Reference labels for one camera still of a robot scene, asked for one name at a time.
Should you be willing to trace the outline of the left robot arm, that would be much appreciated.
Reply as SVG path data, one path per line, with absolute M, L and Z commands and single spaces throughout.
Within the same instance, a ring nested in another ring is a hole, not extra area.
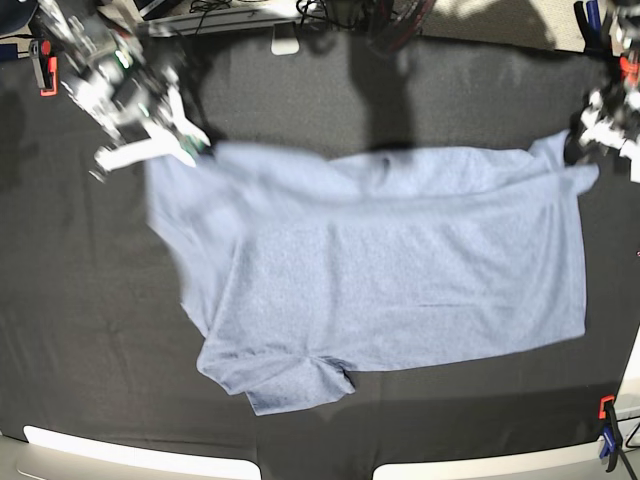
M 568 165 L 599 153 L 639 159 L 639 3 L 609 1 L 601 14 L 596 1 L 576 1 L 574 15 L 586 54 L 607 63 L 605 84 L 592 90 L 574 116 L 565 141 Z

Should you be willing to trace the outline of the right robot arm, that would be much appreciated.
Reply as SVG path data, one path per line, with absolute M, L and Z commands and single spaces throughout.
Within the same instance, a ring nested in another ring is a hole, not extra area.
M 211 141 L 185 112 L 180 44 L 163 46 L 136 22 L 67 15 L 56 1 L 39 2 L 37 13 L 69 63 L 62 86 L 110 139 L 94 155 L 95 176 L 166 156 L 195 166 Z

